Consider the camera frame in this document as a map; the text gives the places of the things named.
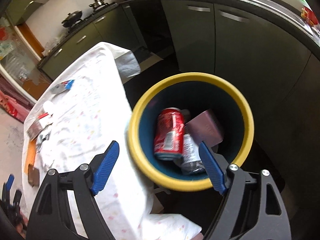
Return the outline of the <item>black wok on stove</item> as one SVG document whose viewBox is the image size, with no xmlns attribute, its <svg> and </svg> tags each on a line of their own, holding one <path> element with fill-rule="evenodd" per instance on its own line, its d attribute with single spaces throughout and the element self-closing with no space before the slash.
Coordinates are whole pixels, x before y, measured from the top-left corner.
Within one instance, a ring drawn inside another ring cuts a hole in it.
<svg viewBox="0 0 320 240">
<path fill-rule="evenodd" d="M 73 13 L 68 13 L 68 16 L 61 22 L 64 28 L 70 28 L 80 21 L 82 17 L 82 11 L 78 10 Z"/>
</svg>

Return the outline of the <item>white floral tablecloth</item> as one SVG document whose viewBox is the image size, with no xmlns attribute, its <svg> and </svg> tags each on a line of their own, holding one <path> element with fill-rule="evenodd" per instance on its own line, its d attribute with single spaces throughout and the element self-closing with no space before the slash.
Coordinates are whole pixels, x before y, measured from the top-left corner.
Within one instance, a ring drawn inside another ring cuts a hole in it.
<svg viewBox="0 0 320 240">
<path fill-rule="evenodd" d="M 55 104 L 49 140 L 36 156 L 40 177 L 51 168 L 69 172 L 89 163 L 114 140 L 119 157 L 95 201 L 116 239 L 192 239 L 201 227 L 180 214 L 152 213 L 153 182 L 136 168 L 127 146 L 132 110 L 121 78 L 140 73 L 134 54 L 99 42 L 54 81 L 74 80 L 71 90 L 52 94 L 48 88 L 24 121 L 27 130 L 42 114 L 45 101 Z"/>
</svg>

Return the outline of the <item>crushed silver can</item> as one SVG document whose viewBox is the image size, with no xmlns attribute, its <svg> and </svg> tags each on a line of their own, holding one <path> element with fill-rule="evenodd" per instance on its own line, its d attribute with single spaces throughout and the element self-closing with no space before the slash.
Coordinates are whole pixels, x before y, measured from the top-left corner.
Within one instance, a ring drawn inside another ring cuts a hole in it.
<svg viewBox="0 0 320 240">
<path fill-rule="evenodd" d="M 205 171 L 199 155 L 199 146 L 189 133 L 183 136 L 183 152 L 180 167 L 184 174 L 198 174 Z"/>
</svg>

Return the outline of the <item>red white milk carton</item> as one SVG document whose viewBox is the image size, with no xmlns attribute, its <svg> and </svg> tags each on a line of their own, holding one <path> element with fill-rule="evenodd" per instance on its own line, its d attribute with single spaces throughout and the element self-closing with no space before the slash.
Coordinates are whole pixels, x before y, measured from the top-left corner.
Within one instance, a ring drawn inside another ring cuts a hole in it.
<svg viewBox="0 0 320 240">
<path fill-rule="evenodd" d="M 53 123 L 52 115 L 43 113 L 38 115 L 31 126 L 27 129 L 29 139 L 34 140 L 47 126 Z"/>
</svg>

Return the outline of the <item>red Coca-Cola can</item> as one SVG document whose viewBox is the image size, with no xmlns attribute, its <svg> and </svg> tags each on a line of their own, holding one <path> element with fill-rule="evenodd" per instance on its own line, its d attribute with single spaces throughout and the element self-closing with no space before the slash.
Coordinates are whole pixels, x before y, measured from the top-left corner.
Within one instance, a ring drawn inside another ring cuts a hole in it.
<svg viewBox="0 0 320 240">
<path fill-rule="evenodd" d="M 165 108 L 158 116 L 154 155 L 163 161 L 182 158 L 184 116 L 178 108 Z"/>
</svg>

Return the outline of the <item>white plastic bottle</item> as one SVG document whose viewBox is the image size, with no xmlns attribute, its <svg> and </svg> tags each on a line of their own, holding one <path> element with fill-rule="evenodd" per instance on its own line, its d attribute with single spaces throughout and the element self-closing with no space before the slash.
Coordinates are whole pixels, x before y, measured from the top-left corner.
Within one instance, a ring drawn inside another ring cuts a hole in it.
<svg viewBox="0 0 320 240">
<path fill-rule="evenodd" d="M 42 105 L 41 111 L 43 114 L 52 116 L 55 113 L 55 104 L 49 100 L 45 101 Z"/>
</svg>

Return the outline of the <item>yellow rimmed trash bin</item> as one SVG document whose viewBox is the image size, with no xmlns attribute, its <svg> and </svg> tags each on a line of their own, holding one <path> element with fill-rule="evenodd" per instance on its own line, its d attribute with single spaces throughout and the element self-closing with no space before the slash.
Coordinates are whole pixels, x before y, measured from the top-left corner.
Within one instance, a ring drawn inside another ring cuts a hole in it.
<svg viewBox="0 0 320 240">
<path fill-rule="evenodd" d="M 212 187 L 199 145 L 241 166 L 251 149 L 254 120 L 241 92 L 215 75 L 190 72 L 159 81 L 133 108 L 129 152 L 138 168 L 164 188 L 193 192 Z"/>
</svg>

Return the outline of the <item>red checkered apron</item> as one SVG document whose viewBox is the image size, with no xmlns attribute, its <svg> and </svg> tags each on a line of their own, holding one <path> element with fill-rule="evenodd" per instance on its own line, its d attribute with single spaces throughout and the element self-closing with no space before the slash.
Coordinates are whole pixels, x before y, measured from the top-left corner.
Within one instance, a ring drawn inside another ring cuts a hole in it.
<svg viewBox="0 0 320 240">
<path fill-rule="evenodd" d="M 0 89 L 1 109 L 5 110 L 16 120 L 24 123 L 33 107 L 31 103 L 18 93 L 3 76 L 0 78 Z"/>
</svg>

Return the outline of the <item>purple box in bin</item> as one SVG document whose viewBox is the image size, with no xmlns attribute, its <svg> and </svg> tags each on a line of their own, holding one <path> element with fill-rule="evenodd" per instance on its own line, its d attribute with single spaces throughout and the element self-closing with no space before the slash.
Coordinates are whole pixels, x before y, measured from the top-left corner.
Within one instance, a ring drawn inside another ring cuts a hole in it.
<svg viewBox="0 0 320 240">
<path fill-rule="evenodd" d="M 214 147 L 223 141 L 216 118 L 210 110 L 191 119 L 187 122 L 186 128 L 197 145 L 204 141 L 207 146 Z"/>
</svg>

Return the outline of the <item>crumpled silver wrapper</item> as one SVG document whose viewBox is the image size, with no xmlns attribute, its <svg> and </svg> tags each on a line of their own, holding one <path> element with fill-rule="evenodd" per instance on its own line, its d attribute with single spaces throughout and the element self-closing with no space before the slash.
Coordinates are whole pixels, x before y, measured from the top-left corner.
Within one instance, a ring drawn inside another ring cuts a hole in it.
<svg viewBox="0 0 320 240">
<path fill-rule="evenodd" d="M 42 147 L 42 144 L 49 140 L 51 134 L 51 129 L 48 127 L 39 133 L 36 139 L 36 153 L 39 153 Z"/>
</svg>

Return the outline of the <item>white blue toothpaste tube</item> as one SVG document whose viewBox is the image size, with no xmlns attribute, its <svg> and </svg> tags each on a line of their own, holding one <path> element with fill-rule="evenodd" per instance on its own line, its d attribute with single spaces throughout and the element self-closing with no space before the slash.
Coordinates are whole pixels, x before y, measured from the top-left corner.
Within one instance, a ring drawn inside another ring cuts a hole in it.
<svg viewBox="0 0 320 240">
<path fill-rule="evenodd" d="M 51 88 L 50 91 L 54 95 L 61 94 L 63 92 L 71 90 L 73 83 L 74 83 L 74 80 L 63 81 L 55 85 L 53 88 Z"/>
</svg>

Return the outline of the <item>dark green kitchen cabinets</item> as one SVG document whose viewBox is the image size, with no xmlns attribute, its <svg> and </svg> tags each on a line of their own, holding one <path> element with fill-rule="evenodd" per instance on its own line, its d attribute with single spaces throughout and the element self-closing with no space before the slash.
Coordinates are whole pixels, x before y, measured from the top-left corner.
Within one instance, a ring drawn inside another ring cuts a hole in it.
<svg viewBox="0 0 320 240">
<path fill-rule="evenodd" d="M 70 28 L 61 22 L 81 10 Z M 39 99 L 99 42 L 161 61 L 125 80 L 131 106 L 155 83 L 184 72 L 219 76 L 244 95 L 256 134 L 319 137 L 319 41 L 270 0 L 8 0 L 3 16 L 24 37 L 1 65 Z"/>
</svg>

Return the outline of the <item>brown leather wallet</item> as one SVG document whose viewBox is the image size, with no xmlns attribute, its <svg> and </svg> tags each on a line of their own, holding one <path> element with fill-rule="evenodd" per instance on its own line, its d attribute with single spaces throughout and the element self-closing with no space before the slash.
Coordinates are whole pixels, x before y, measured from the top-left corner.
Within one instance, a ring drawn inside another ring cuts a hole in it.
<svg viewBox="0 0 320 240">
<path fill-rule="evenodd" d="M 40 185 L 40 173 L 33 165 L 28 165 L 28 183 L 32 187 L 39 187 Z"/>
</svg>

